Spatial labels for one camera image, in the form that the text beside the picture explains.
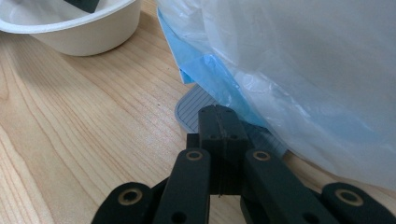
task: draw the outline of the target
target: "wood grain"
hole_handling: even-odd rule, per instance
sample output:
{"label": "wood grain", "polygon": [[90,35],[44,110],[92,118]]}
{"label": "wood grain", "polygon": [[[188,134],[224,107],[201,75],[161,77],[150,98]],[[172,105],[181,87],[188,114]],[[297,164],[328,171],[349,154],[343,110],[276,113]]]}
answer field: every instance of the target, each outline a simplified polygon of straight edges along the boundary
{"label": "wood grain", "polygon": [[[0,32],[0,223],[89,223],[116,186],[166,178],[185,145],[174,107],[189,88],[153,0],[127,42],[96,56]],[[337,179],[285,161],[309,187]],[[396,214],[395,192],[359,187]],[[211,201],[210,223],[243,222],[238,197]]]}

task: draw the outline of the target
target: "bowl rim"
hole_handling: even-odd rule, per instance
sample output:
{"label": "bowl rim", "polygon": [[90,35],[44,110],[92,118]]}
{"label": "bowl rim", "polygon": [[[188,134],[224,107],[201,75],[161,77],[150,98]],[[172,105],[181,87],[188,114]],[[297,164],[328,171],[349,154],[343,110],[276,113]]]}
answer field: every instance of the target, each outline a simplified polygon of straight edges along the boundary
{"label": "bowl rim", "polygon": [[136,1],[139,1],[139,0],[119,1],[117,4],[114,4],[111,7],[107,7],[102,10],[99,10],[98,12],[94,12],[92,14],[88,14],[86,16],[82,16],[82,17],[79,17],[79,18],[76,18],[76,19],[73,19],[70,21],[60,21],[60,22],[55,22],[55,23],[50,23],[50,24],[18,25],[18,24],[12,24],[12,23],[0,20],[0,31],[4,31],[7,33],[12,33],[12,34],[26,34],[26,35],[61,31],[61,30],[73,28],[76,26],[80,26],[80,25],[83,25],[83,24],[86,24],[89,22],[100,20],[103,17],[106,17],[118,10],[121,10],[124,7],[127,7]]}

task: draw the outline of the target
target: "plastic bag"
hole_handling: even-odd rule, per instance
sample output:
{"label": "plastic bag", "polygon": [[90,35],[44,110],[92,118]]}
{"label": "plastic bag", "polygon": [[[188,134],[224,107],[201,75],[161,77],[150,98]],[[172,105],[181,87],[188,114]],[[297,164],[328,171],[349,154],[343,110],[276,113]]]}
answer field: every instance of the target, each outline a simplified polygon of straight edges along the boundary
{"label": "plastic bag", "polygon": [[[221,61],[206,67],[224,65],[231,74],[220,87],[216,72],[202,78],[185,66],[215,99],[248,108],[244,119],[265,123],[291,151],[333,174],[396,189],[395,1],[158,6],[180,40]],[[233,105],[233,94],[247,108]]]}

